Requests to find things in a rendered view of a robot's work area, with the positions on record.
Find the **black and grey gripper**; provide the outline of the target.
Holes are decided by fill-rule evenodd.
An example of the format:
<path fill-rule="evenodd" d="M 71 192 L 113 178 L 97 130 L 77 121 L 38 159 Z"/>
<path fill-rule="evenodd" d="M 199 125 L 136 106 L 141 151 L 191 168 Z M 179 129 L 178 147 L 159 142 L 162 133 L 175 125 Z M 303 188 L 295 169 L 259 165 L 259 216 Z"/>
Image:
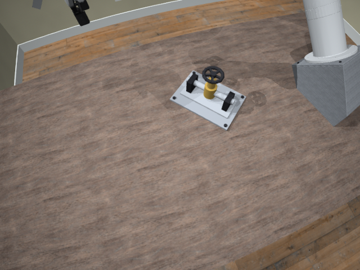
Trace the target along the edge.
<path fill-rule="evenodd" d="M 84 11 L 89 9 L 89 5 L 86 0 L 65 0 L 65 2 L 72 9 L 72 12 L 80 26 L 90 23 L 90 20 Z M 77 5 L 78 7 L 76 7 Z"/>

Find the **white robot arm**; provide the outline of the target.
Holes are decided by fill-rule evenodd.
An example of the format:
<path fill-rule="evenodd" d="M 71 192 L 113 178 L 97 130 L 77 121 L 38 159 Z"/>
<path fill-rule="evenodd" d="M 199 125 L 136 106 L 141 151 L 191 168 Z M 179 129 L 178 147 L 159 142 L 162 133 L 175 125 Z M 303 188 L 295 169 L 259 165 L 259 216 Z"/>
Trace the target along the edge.
<path fill-rule="evenodd" d="M 312 44 L 305 61 L 312 64 L 350 57 L 358 47 L 347 44 L 340 0 L 303 0 Z"/>

